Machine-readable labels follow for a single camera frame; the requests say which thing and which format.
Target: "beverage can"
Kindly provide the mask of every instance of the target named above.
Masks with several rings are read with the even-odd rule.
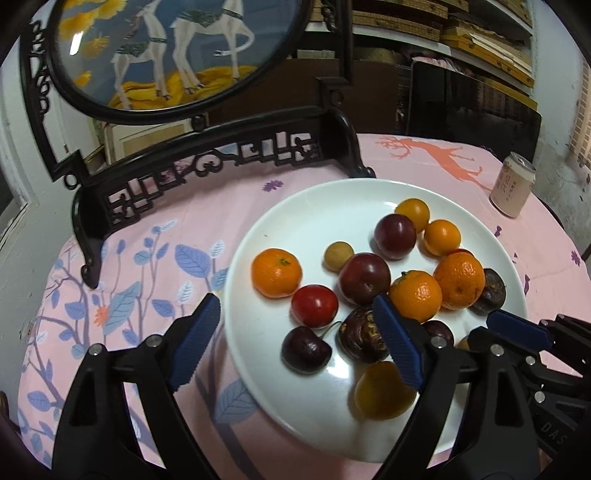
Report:
[[[535,167],[511,152],[503,162],[490,195],[491,203],[504,215],[517,218],[535,183]]]

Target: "pink tablecloth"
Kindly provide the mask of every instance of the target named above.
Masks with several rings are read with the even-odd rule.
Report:
[[[522,279],[530,319],[557,313],[589,318],[591,284],[569,237],[533,196],[511,220],[488,201],[501,163],[467,145],[361,135],[362,157],[379,178],[426,187],[464,206],[501,241]],[[253,164],[226,166],[169,192],[138,224],[110,237],[97,290],[80,279],[74,239],[48,280],[22,365],[18,420],[23,441],[46,465],[74,373],[87,347],[127,348],[191,312],[204,294],[222,296],[228,265],[251,225],[280,200],[314,184],[343,178],[333,166],[302,170]],[[552,367],[565,367],[547,358]],[[208,377],[213,371],[214,378]],[[133,386],[126,392],[145,457],[159,463]],[[230,480],[371,478],[378,465],[330,456],[299,442],[267,417],[238,378],[223,327],[195,381],[176,400],[218,475]]]

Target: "orange flower print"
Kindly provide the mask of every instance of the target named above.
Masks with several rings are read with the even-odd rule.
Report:
[[[102,327],[109,320],[109,307],[101,305],[95,314],[95,325]]]

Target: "dark plum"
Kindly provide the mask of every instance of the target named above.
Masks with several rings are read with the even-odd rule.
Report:
[[[417,231],[410,218],[392,213],[378,222],[374,239],[386,257],[400,260],[413,250],[417,243]]]
[[[369,305],[390,288],[392,277],[383,258],[370,253],[353,255],[340,271],[339,288],[355,305]]]
[[[439,320],[429,320],[428,322],[422,323],[422,326],[430,336],[443,337],[447,340],[447,343],[454,345],[455,339],[453,333],[445,323]]]

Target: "mandarin orange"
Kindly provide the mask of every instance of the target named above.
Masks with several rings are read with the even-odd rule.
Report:
[[[473,305],[484,290],[484,269],[474,255],[458,252],[443,258],[433,273],[441,287],[443,307],[465,309]]]
[[[460,247],[462,236],[453,223],[434,220],[425,228],[423,243],[431,255],[443,257]]]
[[[279,248],[268,248],[252,261],[252,284],[270,299],[292,295],[300,286],[301,276],[298,259]]]
[[[420,323],[432,319],[441,308],[441,287],[427,272],[404,272],[390,287],[389,296],[402,316]]]
[[[404,215],[412,221],[417,233],[425,230],[431,218],[431,212],[427,204],[420,199],[407,199],[400,203],[394,213]]]

